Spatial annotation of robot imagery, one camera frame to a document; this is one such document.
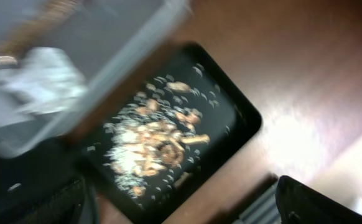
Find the food scraps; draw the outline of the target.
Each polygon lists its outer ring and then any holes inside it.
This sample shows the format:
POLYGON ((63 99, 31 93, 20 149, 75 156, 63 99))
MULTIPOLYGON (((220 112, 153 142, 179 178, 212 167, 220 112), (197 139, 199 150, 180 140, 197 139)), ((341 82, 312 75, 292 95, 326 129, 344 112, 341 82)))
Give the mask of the food scraps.
POLYGON ((116 202, 147 209, 229 140, 236 119, 208 67, 170 65, 103 123, 84 155, 116 202))

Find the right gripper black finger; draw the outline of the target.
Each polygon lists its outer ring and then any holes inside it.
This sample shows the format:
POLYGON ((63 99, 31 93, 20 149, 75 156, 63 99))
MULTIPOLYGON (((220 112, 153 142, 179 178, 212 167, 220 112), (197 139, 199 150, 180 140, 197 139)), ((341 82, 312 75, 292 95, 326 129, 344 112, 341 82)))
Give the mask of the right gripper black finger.
POLYGON ((362 224, 362 215, 283 175, 276 188, 282 224, 362 224))

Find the white tissue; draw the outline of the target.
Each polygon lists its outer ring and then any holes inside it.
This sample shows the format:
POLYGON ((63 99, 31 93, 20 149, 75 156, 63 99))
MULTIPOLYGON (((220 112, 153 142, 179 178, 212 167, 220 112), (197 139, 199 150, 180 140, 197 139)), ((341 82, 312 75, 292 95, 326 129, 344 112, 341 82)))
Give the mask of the white tissue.
POLYGON ((19 68, 0 69, 0 90, 20 98, 18 113, 50 114, 69 109, 88 87, 65 51, 36 47, 19 68))

